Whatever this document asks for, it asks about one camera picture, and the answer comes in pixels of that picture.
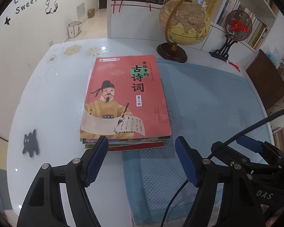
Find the white box on floor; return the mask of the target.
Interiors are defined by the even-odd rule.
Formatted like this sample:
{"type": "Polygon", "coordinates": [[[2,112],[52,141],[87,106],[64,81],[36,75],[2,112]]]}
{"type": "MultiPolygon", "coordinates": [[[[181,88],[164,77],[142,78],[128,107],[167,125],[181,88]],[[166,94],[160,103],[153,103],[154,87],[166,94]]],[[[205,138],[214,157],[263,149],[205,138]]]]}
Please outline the white box on floor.
{"type": "Polygon", "coordinates": [[[68,35],[69,38],[75,38],[81,31],[81,24],[80,21],[74,21],[68,25],[68,35]]]}

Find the brown cardboard box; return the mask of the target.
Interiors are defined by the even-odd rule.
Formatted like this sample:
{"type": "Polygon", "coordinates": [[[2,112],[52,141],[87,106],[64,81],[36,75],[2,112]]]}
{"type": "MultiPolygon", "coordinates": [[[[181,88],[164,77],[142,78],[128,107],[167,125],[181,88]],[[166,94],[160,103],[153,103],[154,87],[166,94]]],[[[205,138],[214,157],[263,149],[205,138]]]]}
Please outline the brown cardboard box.
{"type": "Polygon", "coordinates": [[[88,18],[91,19],[95,16],[95,9],[89,9],[88,10],[88,18]]]}

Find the dark wooden cabinet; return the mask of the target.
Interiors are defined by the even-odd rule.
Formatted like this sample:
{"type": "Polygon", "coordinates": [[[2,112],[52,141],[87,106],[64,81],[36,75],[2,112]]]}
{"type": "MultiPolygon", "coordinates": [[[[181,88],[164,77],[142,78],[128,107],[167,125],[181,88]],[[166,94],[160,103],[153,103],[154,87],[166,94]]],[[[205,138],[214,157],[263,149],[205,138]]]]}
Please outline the dark wooden cabinet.
{"type": "Polygon", "coordinates": [[[268,114],[284,108],[284,80],[262,50],[258,51],[246,72],[268,114]]]}

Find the light blue table mat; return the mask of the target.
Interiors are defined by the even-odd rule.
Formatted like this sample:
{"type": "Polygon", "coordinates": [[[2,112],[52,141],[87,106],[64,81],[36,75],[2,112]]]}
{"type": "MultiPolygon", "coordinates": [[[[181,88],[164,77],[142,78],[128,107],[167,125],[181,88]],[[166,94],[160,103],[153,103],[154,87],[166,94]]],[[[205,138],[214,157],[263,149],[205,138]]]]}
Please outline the light blue table mat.
{"type": "Polygon", "coordinates": [[[203,156],[214,142],[225,142],[265,117],[250,82],[241,76],[164,59],[157,66],[165,93],[172,135],[161,148],[123,152],[123,172],[134,226],[179,226],[197,188],[175,152],[182,136],[203,156]]]}

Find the yellow antique globe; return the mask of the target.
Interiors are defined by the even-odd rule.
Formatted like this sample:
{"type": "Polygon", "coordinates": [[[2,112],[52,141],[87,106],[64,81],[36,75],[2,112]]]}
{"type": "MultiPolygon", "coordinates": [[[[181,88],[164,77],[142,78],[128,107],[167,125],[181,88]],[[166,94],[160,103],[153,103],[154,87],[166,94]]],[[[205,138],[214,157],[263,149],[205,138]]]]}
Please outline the yellow antique globe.
{"type": "Polygon", "coordinates": [[[157,52],[164,59],[178,63],[185,63],[188,59],[181,45],[196,45],[210,32],[208,12],[191,0],[165,3],[159,12],[158,22],[166,42],[157,46],[157,52]]]}

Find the round red flower fan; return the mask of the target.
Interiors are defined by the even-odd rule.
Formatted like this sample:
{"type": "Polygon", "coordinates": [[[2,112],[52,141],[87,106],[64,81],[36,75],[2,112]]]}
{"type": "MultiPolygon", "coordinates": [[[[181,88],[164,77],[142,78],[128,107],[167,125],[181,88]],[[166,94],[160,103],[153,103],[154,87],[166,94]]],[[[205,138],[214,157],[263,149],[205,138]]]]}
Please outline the round red flower fan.
{"type": "Polygon", "coordinates": [[[243,10],[233,10],[226,16],[224,29],[231,39],[244,41],[252,31],[251,18],[243,10]]]}

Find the black fan stand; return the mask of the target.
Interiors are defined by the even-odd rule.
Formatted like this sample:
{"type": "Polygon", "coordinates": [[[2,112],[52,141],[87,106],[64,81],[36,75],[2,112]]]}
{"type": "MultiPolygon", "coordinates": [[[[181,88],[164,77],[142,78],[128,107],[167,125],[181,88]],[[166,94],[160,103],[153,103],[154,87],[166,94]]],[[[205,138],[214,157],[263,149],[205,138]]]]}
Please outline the black fan stand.
{"type": "Polygon", "coordinates": [[[216,49],[213,52],[209,52],[213,58],[217,58],[223,61],[227,61],[229,58],[229,50],[232,45],[237,43],[237,40],[234,40],[229,35],[225,35],[226,41],[220,49],[216,49]]]}

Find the red tassel ornament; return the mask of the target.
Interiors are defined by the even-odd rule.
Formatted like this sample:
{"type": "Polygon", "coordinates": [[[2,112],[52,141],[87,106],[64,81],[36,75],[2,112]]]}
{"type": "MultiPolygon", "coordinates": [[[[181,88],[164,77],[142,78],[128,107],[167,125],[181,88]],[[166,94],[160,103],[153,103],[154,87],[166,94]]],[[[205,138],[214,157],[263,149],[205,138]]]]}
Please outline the red tassel ornament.
{"type": "Polygon", "coordinates": [[[229,60],[226,60],[226,63],[228,63],[229,65],[232,65],[232,67],[234,67],[237,71],[241,72],[240,68],[236,64],[230,62],[229,60]]]}

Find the black cat sticker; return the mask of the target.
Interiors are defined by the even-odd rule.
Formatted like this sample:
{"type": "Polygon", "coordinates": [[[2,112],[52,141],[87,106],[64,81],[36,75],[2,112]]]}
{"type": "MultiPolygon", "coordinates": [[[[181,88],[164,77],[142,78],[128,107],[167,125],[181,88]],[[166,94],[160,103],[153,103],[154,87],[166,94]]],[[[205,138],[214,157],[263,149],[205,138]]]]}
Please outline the black cat sticker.
{"type": "Polygon", "coordinates": [[[26,153],[28,153],[31,158],[33,158],[34,155],[39,155],[40,153],[36,129],[28,135],[24,135],[22,154],[26,153]]]}

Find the red poetry book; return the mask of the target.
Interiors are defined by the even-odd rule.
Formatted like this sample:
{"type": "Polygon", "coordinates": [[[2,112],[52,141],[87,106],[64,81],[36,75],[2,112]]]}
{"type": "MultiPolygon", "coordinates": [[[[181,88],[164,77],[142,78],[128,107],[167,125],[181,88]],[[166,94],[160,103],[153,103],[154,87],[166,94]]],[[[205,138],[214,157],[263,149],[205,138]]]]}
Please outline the red poetry book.
{"type": "Polygon", "coordinates": [[[97,58],[80,127],[81,139],[166,138],[172,134],[154,55],[97,58]]]}

